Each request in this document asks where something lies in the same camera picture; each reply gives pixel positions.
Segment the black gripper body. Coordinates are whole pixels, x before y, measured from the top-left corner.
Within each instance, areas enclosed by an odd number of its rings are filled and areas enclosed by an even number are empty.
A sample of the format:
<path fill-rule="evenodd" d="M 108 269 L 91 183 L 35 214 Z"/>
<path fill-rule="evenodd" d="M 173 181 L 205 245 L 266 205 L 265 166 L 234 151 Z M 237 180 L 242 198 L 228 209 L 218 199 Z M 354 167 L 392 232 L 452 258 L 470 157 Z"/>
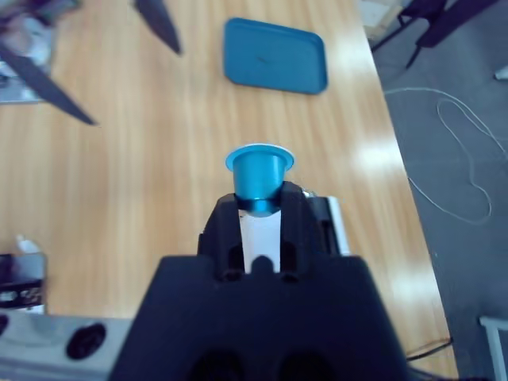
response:
<path fill-rule="evenodd" d="M 48 75 L 55 49 L 56 23 L 77 8 L 77 1 L 2 1 L 1 42 L 17 55 L 31 59 Z M 41 100 L 5 61 L 1 62 L 2 103 Z"/>

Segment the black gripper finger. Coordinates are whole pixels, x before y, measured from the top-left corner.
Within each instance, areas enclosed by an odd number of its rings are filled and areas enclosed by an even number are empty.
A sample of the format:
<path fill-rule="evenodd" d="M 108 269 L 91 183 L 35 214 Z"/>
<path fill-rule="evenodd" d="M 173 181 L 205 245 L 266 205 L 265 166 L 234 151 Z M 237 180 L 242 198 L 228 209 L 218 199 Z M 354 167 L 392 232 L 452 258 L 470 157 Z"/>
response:
<path fill-rule="evenodd" d="M 279 201 L 280 273 L 284 280 L 300 280 L 308 273 L 316 252 L 317 221 L 300 186 L 285 181 Z"/>
<path fill-rule="evenodd" d="M 199 234 L 198 255 L 213 261 L 217 280 L 240 280 L 245 273 L 239 209 L 234 194 L 218 199 Z"/>
<path fill-rule="evenodd" d="M 150 30 L 175 54 L 181 55 L 179 34 L 163 0 L 135 0 L 133 6 Z"/>
<path fill-rule="evenodd" d="M 1 43 L 1 59 L 35 91 L 40 98 L 51 103 L 61 111 L 71 115 L 88 125 L 96 125 L 55 82 L 52 81 L 31 59 L 18 56 L 3 42 Z"/>

